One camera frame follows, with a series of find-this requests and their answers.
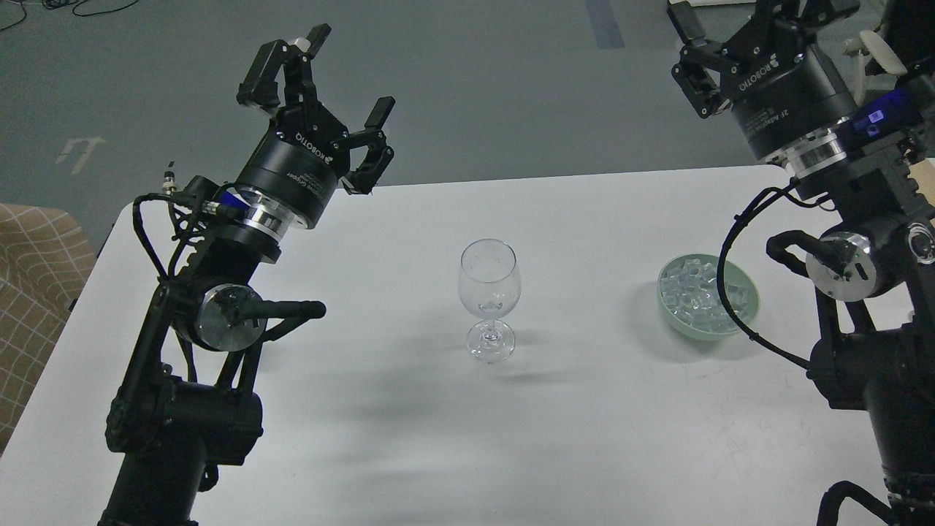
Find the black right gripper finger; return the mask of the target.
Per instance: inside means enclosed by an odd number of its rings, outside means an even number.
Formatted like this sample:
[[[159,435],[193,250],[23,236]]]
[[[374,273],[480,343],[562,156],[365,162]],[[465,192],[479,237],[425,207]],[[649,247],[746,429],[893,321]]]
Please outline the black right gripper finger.
[[[752,32],[752,41],[764,50],[774,42],[778,30],[812,36],[835,21],[851,17],[859,7],[858,1],[755,1],[747,26],[735,36]],[[706,36],[691,2],[669,2],[667,15],[685,45],[721,49],[722,43]]]
[[[737,77],[745,64],[731,56],[718,41],[688,40],[671,70],[682,93],[699,118],[705,119],[734,106]]]

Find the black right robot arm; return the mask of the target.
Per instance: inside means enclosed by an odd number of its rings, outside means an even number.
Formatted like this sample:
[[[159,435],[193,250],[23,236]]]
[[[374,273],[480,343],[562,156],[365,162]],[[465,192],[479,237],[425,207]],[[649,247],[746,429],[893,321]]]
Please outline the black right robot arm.
[[[816,522],[835,525],[850,498],[888,525],[933,523],[933,205],[912,169],[926,162],[933,123],[933,3],[888,1],[881,23],[850,52],[893,89],[848,89],[818,32],[858,12],[858,1],[757,1],[728,41],[709,39],[688,1],[667,6],[682,41],[672,76],[699,117],[730,111],[760,162],[791,174],[762,190],[735,218],[716,279],[727,294],[727,255],[741,230],[778,199],[831,204],[841,222],[811,236],[789,230],[767,254],[811,280],[820,338],[808,359],[739,321],[750,340],[804,368],[832,409],[865,411],[874,429],[886,502],[835,483]]]

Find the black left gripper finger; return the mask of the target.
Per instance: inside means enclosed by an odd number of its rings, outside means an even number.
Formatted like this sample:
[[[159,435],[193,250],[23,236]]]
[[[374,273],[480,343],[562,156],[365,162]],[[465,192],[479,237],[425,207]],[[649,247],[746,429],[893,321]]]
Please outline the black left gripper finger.
[[[365,147],[367,152],[357,169],[346,170],[340,178],[348,194],[371,194],[384,170],[394,158],[394,150],[388,146],[383,126],[394,109],[393,96],[383,96],[376,101],[365,120],[364,129],[332,140],[335,153],[351,152]]]
[[[332,27],[322,23],[301,39],[277,39],[263,44],[238,86],[237,103],[275,115],[281,108],[277,77],[283,73],[285,107],[310,109],[318,104],[311,64],[331,32]]]

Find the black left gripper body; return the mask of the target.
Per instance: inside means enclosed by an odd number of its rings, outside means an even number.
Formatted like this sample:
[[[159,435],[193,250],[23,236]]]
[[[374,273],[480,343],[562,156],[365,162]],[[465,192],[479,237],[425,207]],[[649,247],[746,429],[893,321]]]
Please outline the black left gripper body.
[[[287,207],[303,229],[314,229],[350,169],[350,153],[332,145],[347,131],[320,102],[282,107],[238,175],[237,192],[270,197]]]

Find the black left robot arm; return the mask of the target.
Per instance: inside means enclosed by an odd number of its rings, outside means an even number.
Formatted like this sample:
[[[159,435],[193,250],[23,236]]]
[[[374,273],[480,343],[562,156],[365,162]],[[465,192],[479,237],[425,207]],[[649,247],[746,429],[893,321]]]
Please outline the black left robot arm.
[[[131,204],[158,284],[107,416],[108,449],[124,458],[102,525],[191,525],[197,494],[262,436],[264,344],[327,312],[270,302],[249,283],[292,226],[314,229],[337,188],[371,193],[394,159],[383,130],[393,97],[354,132],[318,99],[313,59],[330,32],[322,23],[258,50],[237,103],[270,120],[234,182],[180,188],[167,171],[160,192]]]

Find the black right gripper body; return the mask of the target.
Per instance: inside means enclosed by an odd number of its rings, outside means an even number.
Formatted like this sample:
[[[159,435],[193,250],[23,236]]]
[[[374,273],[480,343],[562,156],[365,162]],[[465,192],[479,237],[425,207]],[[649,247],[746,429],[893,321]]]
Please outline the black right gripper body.
[[[735,69],[721,74],[731,113],[759,161],[856,111],[816,33],[792,21],[749,21],[725,43]]]

